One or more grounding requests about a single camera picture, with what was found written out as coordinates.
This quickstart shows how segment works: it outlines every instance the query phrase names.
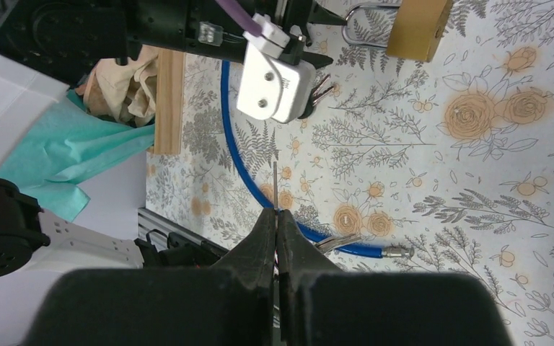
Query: turquoise fabric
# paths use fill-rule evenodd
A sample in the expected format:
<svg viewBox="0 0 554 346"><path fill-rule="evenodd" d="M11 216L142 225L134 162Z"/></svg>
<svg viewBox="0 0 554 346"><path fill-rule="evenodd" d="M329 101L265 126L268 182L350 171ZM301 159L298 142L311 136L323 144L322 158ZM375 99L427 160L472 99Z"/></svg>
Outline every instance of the turquoise fabric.
<svg viewBox="0 0 554 346"><path fill-rule="evenodd" d="M89 202L76 185L154 143L154 126L130 128L89 116L71 100L52 106L0 168L0 178L73 221Z"/></svg>

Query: wooden board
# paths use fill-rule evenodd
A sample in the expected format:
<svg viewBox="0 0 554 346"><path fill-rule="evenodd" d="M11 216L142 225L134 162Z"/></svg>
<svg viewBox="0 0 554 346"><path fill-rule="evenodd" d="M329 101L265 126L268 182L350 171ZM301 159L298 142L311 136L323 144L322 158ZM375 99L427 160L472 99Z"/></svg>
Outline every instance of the wooden board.
<svg viewBox="0 0 554 346"><path fill-rule="evenodd" d="M154 154L181 151L184 68L184 53L159 49Z"/></svg>

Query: tablecloth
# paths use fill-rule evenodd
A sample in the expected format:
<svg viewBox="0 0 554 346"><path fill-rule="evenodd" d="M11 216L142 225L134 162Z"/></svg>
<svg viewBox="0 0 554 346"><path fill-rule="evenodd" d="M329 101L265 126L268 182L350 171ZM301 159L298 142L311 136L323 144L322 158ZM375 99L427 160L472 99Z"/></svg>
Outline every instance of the tablecloth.
<svg viewBox="0 0 554 346"><path fill-rule="evenodd" d="M356 3L321 2L343 15ZM386 40L393 18L360 12L350 30ZM279 203L297 220L415 249L330 253L343 269L463 272L491 293L515 345L554 345L554 0L456 0L430 63L348 47L339 27L310 32L310 50L335 60L317 78L335 89L307 120L236 111L245 95L231 66L230 117L260 189L272 195L277 161ZM183 152L148 156L147 208L232 248L260 206L227 151L220 66L187 57Z"/></svg>

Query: blue cable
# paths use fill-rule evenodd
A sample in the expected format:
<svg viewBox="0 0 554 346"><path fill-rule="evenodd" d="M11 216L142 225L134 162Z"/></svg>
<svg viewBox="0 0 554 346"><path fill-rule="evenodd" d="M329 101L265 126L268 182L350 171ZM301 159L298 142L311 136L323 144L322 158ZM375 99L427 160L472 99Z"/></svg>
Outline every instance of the blue cable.
<svg viewBox="0 0 554 346"><path fill-rule="evenodd" d="M232 131L232 124L230 123L230 108L228 100L229 90L229 72L230 63L228 61L222 61L221 63L221 81L220 81L220 94L221 94L221 117L224 123L224 135L226 136L226 143L228 145L228 151L232 157L234 167L237 169L241 180L251 192L252 196L258 201L263 208L272 208L273 204L267 199L266 196L256 186L254 179L250 176L250 173L245 169L243 159L239 155L239 149L237 143L234 140L234 132ZM302 234L310 241L319 242L326 239L326 236L320 232L311 229L299 222L296 222ZM362 257L371 258L383 258L382 249L380 247L372 247L360 244L351 244L338 248L338 251L346 252L348 254L355 254Z"/></svg>

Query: padlock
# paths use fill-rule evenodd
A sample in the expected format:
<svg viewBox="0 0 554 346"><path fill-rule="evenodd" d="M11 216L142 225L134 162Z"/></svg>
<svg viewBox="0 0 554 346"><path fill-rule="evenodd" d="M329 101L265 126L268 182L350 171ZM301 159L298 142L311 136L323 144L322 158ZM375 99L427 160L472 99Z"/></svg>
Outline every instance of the padlock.
<svg viewBox="0 0 554 346"><path fill-rule="evenodd" d="M349 45L386 50L389 56L431 61L443 36L453 0L403 0L401 4L365 2L352 7L347 13L349 21L359 10L397 11L396 20L387 45L352 38L343 26L343 39Z"/></svg>

